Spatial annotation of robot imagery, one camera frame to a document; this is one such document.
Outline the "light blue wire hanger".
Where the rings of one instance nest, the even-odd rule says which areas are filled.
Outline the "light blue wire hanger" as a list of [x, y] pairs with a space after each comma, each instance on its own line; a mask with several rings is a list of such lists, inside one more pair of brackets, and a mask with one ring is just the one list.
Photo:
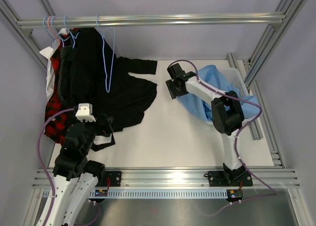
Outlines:
[[113, 45], [110, 51], [110, 56], [106, 55], [106, 39], [105, 33], [100, 30], [99, 23], [99, 15], [96, 15], [96, 29], [102, 39], [102, 58], [103, 58], [103, 66], [105, 73], [105, 91], [110, 93], [112, 86], [112, 77], [113, 77], [113, 69], [114, 69], [114, 60], [115, 60], [115, 45], [116, 45], [116, 29], [114, 27], [110, 27], [107, 30], [113, 30]]

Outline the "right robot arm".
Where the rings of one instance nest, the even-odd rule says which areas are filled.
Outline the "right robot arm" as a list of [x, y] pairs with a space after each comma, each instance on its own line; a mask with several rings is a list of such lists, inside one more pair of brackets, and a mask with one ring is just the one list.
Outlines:
[[199, 79], [197, 72], [185, 72], [178, 63], [169, 65], [171, 77], [166, 81], [172, 99], [194, 94], [211, 106], [212, 123], [221, 134], [224, 147], [222, 170], [211, 170], [204, 174], [211, 187], [251, 187], [251, 174], [244, 166], [238, 153], [237, 133], [242, 128], [244, 113], [238, 95], [234, 91], [225, 92], [207, 85]]

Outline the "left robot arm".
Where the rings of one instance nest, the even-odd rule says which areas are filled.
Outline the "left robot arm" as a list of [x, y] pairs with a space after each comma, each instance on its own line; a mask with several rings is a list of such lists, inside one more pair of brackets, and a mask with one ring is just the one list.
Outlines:
[[76, 118], [79, 122], [68, 129], [52, 173], [44, 170], [50, 193], [39, 226], [73, 226], [90, 192], [101, 185], [108, 190], [114, 184], [103, 163], [87, 159], [101, 130], [95, 117], [76, 113]]

